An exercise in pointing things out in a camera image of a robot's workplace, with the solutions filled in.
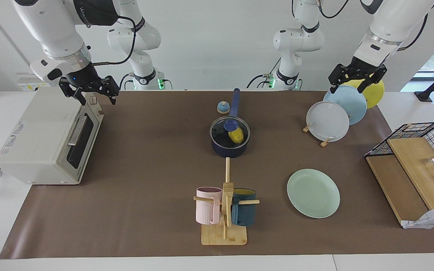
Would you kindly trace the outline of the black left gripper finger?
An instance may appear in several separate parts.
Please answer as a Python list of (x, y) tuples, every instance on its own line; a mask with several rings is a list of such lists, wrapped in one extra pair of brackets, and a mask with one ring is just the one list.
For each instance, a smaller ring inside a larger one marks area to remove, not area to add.
[(330, 92), (334, 94), (339, 86), (353, 79), (353, 66), (337, 64), (330, 73), (328, 80), (330, 83)]
[(361, 94), (371, 84), (377, 84), (381, 81), (381, 79), (384, 77), (384, 75), (387, 72), (386, 66), (380, 66), (374, 73), (367, 73), (360, 71), (358, 72), (358, 75), (360, 79), (363, 79), (363, 81), (360, 83), (360, 85), (357, 87), (357, 91)]

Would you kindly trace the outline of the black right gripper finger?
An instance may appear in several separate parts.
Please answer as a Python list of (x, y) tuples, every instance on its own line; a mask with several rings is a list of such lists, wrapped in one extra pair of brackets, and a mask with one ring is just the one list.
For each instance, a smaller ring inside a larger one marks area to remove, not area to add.
[(116, 97), (119, 96), (119, 85), (112, 76), (106, 76), (100, 79), (99, 93), (109, 98), (112, 105), (116, 104)]
[(79, 89), (79, 87), (77, 87), (76, 89), (73, 89), (71, 86), (72, 85), (70, 84), (70, 82), (68, 81), (68, 79), (66, 77), (61, 77), (59, 79), (59, 87), (62, 90), (62, 93), (65, 95), (65, 97), (72, 97), (72, 98), (78, 100), (82, 106), (85, 106), (86, 105), (86, 99), (81, 94), (81, 90)]

